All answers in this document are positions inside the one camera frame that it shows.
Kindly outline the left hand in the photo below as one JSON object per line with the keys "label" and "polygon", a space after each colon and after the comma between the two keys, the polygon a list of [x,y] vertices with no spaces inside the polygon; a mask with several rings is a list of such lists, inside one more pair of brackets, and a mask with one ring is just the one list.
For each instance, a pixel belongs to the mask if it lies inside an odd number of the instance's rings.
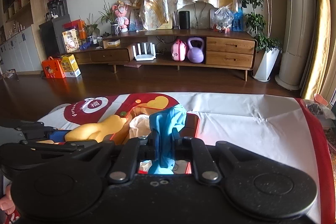
{"label": "left hand", "polygon": [[12,214],[15,211],[15,204],[11,197],[11,184],[8,184],[5,190],[5,195],[0,200],[1,211],[4,211],[6,214]]}

